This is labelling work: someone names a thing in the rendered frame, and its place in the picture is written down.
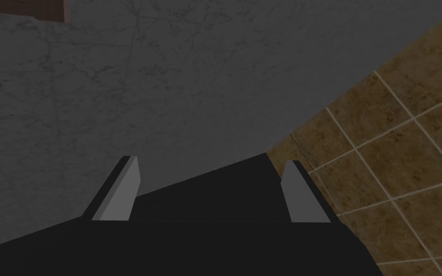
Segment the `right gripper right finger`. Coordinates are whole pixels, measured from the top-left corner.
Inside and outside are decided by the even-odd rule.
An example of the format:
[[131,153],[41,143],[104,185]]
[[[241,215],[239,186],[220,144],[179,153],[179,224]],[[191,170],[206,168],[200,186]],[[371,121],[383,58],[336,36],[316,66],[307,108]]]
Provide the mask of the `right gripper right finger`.
[[299,161],[286,161],[281,187],[291,222],[339,223],[335,212]]

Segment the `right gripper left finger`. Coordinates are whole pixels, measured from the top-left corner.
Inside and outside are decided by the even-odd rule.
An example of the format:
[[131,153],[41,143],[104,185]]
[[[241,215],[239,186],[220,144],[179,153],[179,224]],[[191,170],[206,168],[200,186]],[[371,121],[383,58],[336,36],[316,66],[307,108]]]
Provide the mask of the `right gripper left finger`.
[[137,156],[123,156],[81,218],[83,220],[129,220],[140,182]]

